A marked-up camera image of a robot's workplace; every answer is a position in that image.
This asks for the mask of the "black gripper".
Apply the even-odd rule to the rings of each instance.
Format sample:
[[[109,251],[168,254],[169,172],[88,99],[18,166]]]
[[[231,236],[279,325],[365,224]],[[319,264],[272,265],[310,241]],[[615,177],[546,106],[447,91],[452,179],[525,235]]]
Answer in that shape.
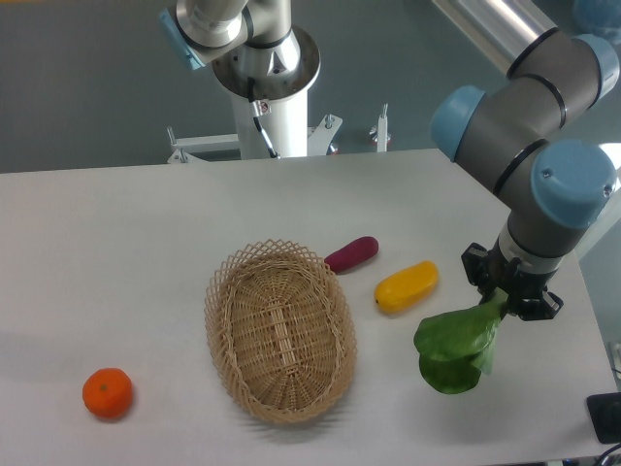
[[[523,259],[507,259],[499,245],[488,252],[482,245],[471,243],[461,260],[468,282],[483,301],[499,297],[503,291],[507,296],[504,310],[516,311],[522,320],[551,320],[564,306],[564,301],[547,288],[553,272],[529,272]]]

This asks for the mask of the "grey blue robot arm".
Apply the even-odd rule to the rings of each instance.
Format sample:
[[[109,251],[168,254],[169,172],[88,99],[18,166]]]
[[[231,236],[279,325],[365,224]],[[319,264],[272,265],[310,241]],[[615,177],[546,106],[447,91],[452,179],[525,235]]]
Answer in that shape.
[[[463,253],[467,278],[484,299],[505,292],[511,315],[551,319],[563,303],[548,281],[599,217],[617,175],[601,149],[549,137],[614,88],[617,54],[603,38],[567,36],[530,1],[442,1],[440,9],[508,80],[493,95],[458,88],[431,120],[438,149],[510,210],[493,248]],[[320,57],[288,2],[179,1],[159,19],[187,67],[212,67],[237,126],[229,138],[173,140],[174,154],[232,145],[245,159],[328,152],[340,121],[327,116],[308,129]]]

